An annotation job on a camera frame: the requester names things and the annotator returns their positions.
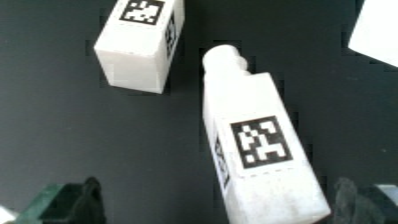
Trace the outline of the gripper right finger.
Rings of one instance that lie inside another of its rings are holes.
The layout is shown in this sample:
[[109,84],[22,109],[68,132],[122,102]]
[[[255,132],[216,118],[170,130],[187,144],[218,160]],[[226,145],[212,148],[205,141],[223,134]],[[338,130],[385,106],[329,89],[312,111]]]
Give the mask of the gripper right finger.
[[398,184],[338,180],[333,224],[398,224]]

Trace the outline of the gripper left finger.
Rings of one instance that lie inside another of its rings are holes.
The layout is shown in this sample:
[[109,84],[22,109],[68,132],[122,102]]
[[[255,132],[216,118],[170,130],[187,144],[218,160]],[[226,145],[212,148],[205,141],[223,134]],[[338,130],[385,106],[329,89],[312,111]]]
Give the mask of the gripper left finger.
[[51,184],[17,217],[15,224],[107,224],[102,184]]

